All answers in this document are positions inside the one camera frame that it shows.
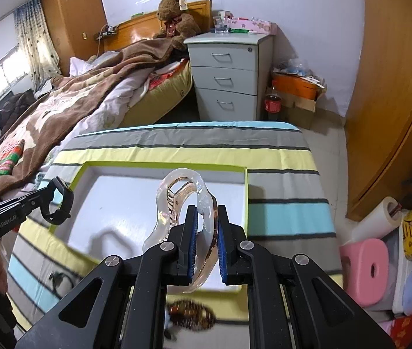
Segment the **clear rose-gold hair claw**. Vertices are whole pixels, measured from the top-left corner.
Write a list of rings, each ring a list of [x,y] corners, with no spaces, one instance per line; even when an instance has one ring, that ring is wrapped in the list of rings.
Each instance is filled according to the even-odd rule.
[[[168,173],[156,192],[156,223],[143,251],[172,242],[178,249],[180,285],[170,294],[192,293],[204,285],[218,261],[218,203],[201,175],[179,168]]]

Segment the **black smart watch band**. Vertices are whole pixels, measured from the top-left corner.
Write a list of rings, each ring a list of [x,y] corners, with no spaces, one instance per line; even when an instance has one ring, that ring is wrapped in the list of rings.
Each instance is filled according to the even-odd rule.
[[[70,218],[73,207],[73,191],[60,177],[54,177],[40,190],[40,212],[45,221],[61,225]]]

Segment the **lime green shallow box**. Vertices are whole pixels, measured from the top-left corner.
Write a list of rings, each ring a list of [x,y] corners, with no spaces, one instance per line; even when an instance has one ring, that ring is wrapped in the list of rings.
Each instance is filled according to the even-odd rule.
[[[70,248],[99,262],[111,254],[141,255],[165,240],[167,226],[181,224],[196,206],[197,244],[193,284],[171,287],[170,301],[193,299],[225,321],[248,318],[246,290],[226,286],[213,239],[212,206],[224,205],[229,220],[248,225],[248,170],[234,165],[88,161],[69,183],[69,219],[51,232]]]

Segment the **brown fleece blanket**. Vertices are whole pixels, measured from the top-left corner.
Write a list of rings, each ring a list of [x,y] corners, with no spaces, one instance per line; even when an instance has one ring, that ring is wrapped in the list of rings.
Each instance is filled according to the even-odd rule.
[[[9,175],[0,176],[0,197],[31,179],[49,152],[94,113],[121,82],[141,70],[166,65],[173,50],[166,38],[141,40],[80,76],[55,77],[54,90],[34,102],[0,139],[0,158],[8,146],[24,142],[18,164]]]

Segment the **pink plastic stool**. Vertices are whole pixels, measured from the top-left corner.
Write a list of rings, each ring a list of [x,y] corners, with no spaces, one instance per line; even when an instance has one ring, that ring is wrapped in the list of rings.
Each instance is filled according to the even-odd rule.
[[[361,307],[379,302],[386,292],[389,255],[380,239],[347,243],[340,247],[343,288]]]

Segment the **yellow mattress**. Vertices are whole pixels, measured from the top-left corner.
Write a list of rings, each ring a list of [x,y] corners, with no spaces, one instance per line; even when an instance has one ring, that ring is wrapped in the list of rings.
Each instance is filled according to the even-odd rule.
[[[148,88],[141,97],[133,97],[133,105],[122,118],[119,128],[153,124],[175,108],[192,89],[190,61],[183,59],[150,75]]]

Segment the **red cola bottle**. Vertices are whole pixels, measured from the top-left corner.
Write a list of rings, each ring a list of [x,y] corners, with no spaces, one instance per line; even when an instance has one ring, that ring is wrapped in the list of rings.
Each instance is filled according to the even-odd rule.
[[[267,93],[264,96],[264,109],[268,121],[279,121],[281,97],[275,87],[267,89]]]

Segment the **white paper roll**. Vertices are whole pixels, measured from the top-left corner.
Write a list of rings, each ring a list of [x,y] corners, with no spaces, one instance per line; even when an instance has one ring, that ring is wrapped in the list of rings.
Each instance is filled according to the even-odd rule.
[[[351,231],[349,242],[361,242],[367,239],[382,239],[397,229],[402,223],[402,208],[396,199],[385,197]]]

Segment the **cardboard box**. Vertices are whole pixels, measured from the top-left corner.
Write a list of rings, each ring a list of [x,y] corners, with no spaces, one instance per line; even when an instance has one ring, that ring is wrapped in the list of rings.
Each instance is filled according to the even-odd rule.
[[[288,95],[287,121],[303,129],[310,129],[315,118],[316,101]]]

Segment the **grey drawer nightstand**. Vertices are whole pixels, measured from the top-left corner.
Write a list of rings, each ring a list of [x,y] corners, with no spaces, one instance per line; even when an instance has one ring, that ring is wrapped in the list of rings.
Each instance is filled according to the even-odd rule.
[[[265,34],[206,33],[185,41],[203,121],[259,121],[273,58]]]

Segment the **dotted curtain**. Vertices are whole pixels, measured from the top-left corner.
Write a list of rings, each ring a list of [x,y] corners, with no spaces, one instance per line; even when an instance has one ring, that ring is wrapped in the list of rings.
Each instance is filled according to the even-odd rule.
[[[60,57],[54,48],[41,0],[29,0],[13,11],[18,45],[28,61],[32,89],[61,75]]]

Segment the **orange basket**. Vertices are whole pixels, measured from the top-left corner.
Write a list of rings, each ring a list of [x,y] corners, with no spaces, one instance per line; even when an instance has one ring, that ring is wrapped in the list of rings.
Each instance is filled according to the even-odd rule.
[[[324,91],[324,86],[313,83],[300,76],[273,73],[272,86],[281,93],[294,95],[302,99],[316,100]]]

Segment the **wooden door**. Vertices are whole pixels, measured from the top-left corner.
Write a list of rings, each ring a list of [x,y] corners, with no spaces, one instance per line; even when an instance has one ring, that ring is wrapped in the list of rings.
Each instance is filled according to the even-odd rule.
[[[364,0],[360,66],[346,116],[347,217],[412,183],[412,0]]]

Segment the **brown teddy bear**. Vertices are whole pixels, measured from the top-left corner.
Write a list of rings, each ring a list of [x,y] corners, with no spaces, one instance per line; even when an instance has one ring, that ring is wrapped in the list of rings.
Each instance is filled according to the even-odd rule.
[[[187,10],[187,0],[162,0],[156,17],[164,26],[153,38],[171,38],[172,47],[183,51],[186,48],[185,40],[201,33],[199,25]]]

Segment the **wooden headboard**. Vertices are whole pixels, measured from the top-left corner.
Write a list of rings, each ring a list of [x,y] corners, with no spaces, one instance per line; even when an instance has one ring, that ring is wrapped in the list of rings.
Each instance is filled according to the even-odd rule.
[[[201,33],[209,32],[213,26],[211,8],[211,0],[188,3],[188,13],[194,17]],[[162,27],[163,24],[158,20],[155,12],[135,17],[120,23],[115,34],[103,38],[103,50],[119,51],[133,42],[150,40]]]

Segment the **pink floral box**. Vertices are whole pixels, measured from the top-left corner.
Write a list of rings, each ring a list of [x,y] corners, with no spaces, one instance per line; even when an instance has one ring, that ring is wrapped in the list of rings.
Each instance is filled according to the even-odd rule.
[[[257,34],[276,35],[277,25],[271,21],[260,19],[232,18],[229,20],[229,27],[233,30],[247,30]]]

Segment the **wooden wardrobe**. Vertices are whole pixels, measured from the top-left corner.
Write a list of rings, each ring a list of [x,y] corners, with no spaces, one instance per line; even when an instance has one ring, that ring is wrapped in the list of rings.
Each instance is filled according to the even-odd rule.
[[[97,53],[95,35],[106,25],[102,0],[41,0],[41,3],[60,70],[67,76],[71,57],[88,59]]]

